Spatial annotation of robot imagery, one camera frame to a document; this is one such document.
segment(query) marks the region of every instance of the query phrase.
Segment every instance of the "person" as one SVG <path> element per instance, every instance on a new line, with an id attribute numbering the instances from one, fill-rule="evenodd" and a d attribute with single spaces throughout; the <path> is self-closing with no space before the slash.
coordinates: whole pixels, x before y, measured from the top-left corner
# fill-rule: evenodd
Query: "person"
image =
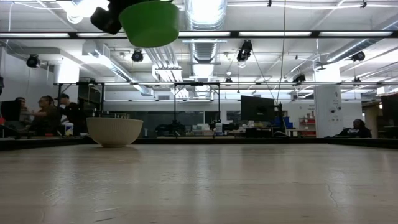
<path id="1" fill-rule="evenodd" d="M 51 96 L 41 97 L 39 107 L 38 112 L 31 112 L 34 120 L 30 129 L 36 131 L 36 134 L 40 136 L 45 134 L 57 135 L 60 126 L 60 114 L 57 107 L 54 106 L 54 99 Z"/>
<path id="2" fill-rule="evenodd" d="M 19 121 L 24 125 L 29 125 L 32 122 L 30 117 L 30 112 L 28 107 L 26 106 L 26 99 L 23 97 L 17 97 L 15 101 L 19 101 L 21 103 L 21 113 L 19 114 Z"/>
<path id="3" fill-rule="evenodd" d="M 356 119 L 353 122 L 353 128 L 345 128 L 336 135 L 336 137 L 347 137 L 347 138 L 371 138 L 371 130 L 365 127 L 365 122 L 361 119 Z"/>
<path id="4" fill-rule="evenodd" d="M 65 105 L 64 109 L 60 110 L 61 115 L 67 118 L 62 121 L 69 121 L 73 123 L 73 135 L 79 136 L 80 133 L 87 132 L 86 130 L 86 116 L 77 103 L 71 102 L 67 94 L 62 93 L 60 99 L 56 98 L 60 105 Z"/>

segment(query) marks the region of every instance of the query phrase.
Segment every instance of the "ceiling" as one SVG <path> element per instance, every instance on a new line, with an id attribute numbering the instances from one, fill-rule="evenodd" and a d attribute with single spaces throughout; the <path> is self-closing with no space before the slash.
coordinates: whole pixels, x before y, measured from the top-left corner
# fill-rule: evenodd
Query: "ceiling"
<path id="1" fill-rule="evenodd" d="M 83 19 L 79 24 L 70 24 L 67 21 L 64 10 L 46 10 L 34 9 L 32 7 L 43 7 L 36 1 L 16 1 L 13 4 L 10 1 L 0 0 L 0 32 L 99 32 L 89 19 Z M 386 19 L 397 15 L 396 7 L 359 7 L 348 9 L 327 9 L 327 10 L 309 10 L 309 9 L 291 9 L 284 11 L 283 7 L 277 5 L 284 4 L 283 1 L 273 0 L 273 6 L 256 6 L 257 3 L 267 3 L 267 1 L 228 1 L 224 30 L 283 30 L 284 16 L 286 30 L 373 30 L 378 24 Z M 176 0 L 174 4 L 183 8 L 183 0 Z M 287 5 L 319 7 L 336 6 L 338 1 L 331 0 L 289 0 Z M 362 1 L 343 1 L 342 6 L 361 5 Z M 378 5 L 396 5 L 398 1 L 368 1 L 368 4 Z M 55 2 L 45 2 L 44 6 L 59 8 Z M 180 30 L 185 30 L 184 11 L 180 12 Z M 227 43 L 219 44 L 217 62 L 215 66 L 213 80 L 223 82 L 226 78 L 226 72 L 232 73 L 234 82 L 254 82 L 263 81 L 262 74 L 270 82 L 277 82 L 280 78 L 291 78 L 297 72 L 290 71 L 303 62 L 303 59 L 314 58 L 317 54 L 328 55 L 339 49 L 353 39 L 319 39 L 318 49 L 316 39 L 253 39 L 254 55 L 249 58 L 246 67 L 238 69 L 236 62 L 236 51 L 243 43 L 243 39 L 228 39 Z M 9 45 L 14 47 L 58 47 L 76 58 L 85 61 L 81 55 L 81 48 L 84 40 L 10 40 Z M 112 58 L 131 72 L 132 76 L 142 82 L 153 82 L 151 75 L 152 62 L 144 54 L 144 61 L 133 63 L 131 54 L 134 51 L 129 41 L 126 40 L 99 40 L 99 43 L 106 44 L 111 49 Z M 191 65 L 189 64 L 190 54 L 188 44 L 182 43 L 181 39 L 172 43 L 172 48 L 177 56 L 179 65 L 182 67 L 183 78 L 189 78 L 191 75 Z M 364 50 L 366 60 L 377 57 L 388 50 L 398 47 L 397 39 L 384 39 Z M 398 61 L 398 50 L 393 50 L 376 59 L 366 63 L 356 63 L 353 69 L 353 63 L 342 61 L 339 63 L 342 80 L 352 80 L 354 75 L 360 75 L 366 72 L 377 71 L 378 69 Z M 114 74 L 108 68 L 102 65 L 89 64 L 91 69 L 83 75 L 102 78 L 103 80 L 112 80 Z M 312 80 L 313 68 L 307 66 L 302 72 L 306 73 L 307 81 Z M 376 82 L 386 78 L 398 76 L 397 69 L 389 70 L 386 73 L 380 73 L 369 77 L 366 81 Z"/>

